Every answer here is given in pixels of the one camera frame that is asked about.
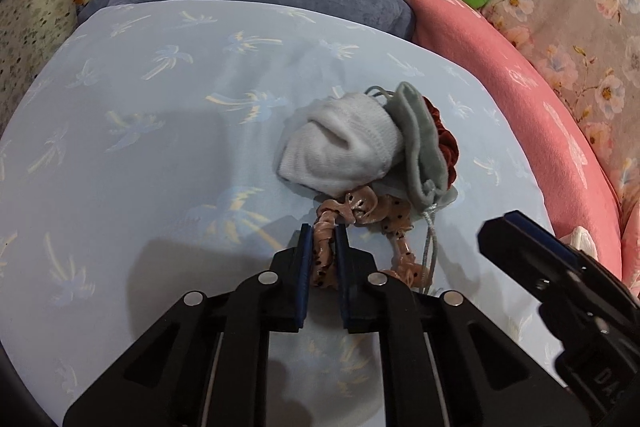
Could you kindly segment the grey white sock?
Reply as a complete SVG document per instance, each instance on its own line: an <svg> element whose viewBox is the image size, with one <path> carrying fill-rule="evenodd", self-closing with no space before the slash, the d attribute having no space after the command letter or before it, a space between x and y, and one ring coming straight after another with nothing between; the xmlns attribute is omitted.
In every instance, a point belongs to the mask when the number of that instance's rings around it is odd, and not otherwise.
<svg viewBox="0 0 640 427"><path fill-rule="evenodd" d="M332 197L386 176L404 138L383 106L364 93L331 98L286 141L278 175Z"/></svg>

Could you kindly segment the grey drawstring pouch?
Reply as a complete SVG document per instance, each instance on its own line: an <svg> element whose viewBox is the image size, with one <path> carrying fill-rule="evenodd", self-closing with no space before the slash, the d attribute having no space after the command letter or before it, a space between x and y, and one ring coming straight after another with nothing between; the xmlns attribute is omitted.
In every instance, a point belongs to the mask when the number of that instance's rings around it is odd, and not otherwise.
<svg viewBox="0 0 640 427"><path fill-rule="evenodd" d="M403 81L394 91L372 86L366 93L384 98L383 108L404 138L407 195L426 221L422 274L418 278L419 291L426 294L433 284L438 255L435 215L457 198L457 190L449 184L449 168L439 147L435 119L416 87Z"/></svg>

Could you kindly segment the dark red velvet scrunchie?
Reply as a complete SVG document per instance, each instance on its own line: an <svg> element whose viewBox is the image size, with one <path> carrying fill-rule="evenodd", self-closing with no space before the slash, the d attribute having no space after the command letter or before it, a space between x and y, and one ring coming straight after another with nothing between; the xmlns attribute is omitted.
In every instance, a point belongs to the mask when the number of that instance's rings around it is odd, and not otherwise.
<svg viewBox="0 0 640 427"><path fill-rule="evenodd" d="M428 98L423 98L428 113L431 114L438 135L440 153L444 156L448 170L448 186L454 184L457 179L457 162L460 157L458 142L454 135L444 126L440 119L440 112Z"/></svg>

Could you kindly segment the pink towel blanket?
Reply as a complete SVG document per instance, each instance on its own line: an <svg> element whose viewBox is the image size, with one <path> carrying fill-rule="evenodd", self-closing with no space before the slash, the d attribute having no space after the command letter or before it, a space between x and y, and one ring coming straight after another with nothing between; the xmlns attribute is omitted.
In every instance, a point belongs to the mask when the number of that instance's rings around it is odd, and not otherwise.
<svg viewBox="0 0 640 427"><path fill-rule="evenodd" d="M581 225L598 259L622 273L620 210L613 187L568 110L533 65L462 0L405 0L413 41L470 72L506 116L544 195L553 230Z"/></svg>

